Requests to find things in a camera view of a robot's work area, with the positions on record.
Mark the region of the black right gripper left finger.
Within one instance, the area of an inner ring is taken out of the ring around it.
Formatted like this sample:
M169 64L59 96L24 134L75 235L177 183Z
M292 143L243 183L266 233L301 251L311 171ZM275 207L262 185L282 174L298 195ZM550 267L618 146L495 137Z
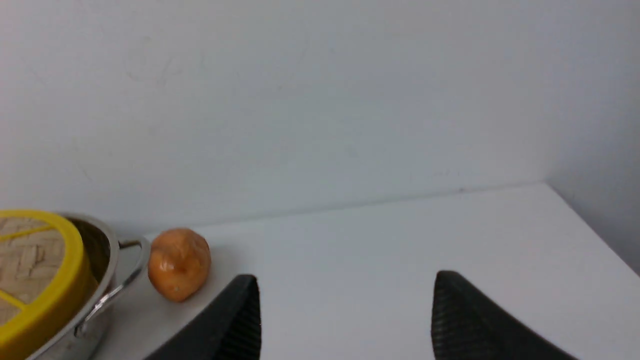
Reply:
M241 274L147 359L258 360L261 349L258 279Z

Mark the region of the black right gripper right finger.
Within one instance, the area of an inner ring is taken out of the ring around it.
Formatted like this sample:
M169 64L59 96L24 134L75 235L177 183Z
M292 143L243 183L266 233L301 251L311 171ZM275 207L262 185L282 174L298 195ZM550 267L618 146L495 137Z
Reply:
M437 360L573 360L528 328L462 274L438 271L430 339Z

